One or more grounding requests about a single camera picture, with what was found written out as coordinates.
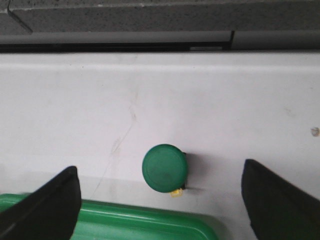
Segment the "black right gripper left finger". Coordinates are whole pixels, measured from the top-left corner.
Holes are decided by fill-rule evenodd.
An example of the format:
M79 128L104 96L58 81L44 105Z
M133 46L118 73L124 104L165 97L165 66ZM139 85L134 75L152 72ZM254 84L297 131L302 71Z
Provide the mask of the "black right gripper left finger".
M76 166L69 166L0 213L2 240L69 240L82 205Z

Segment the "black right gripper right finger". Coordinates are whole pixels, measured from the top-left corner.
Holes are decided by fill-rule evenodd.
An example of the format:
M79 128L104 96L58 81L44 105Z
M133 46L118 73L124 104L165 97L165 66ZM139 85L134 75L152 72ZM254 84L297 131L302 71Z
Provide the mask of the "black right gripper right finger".
M244 163L241 195L257 239L320 238L320 201L254 159Z

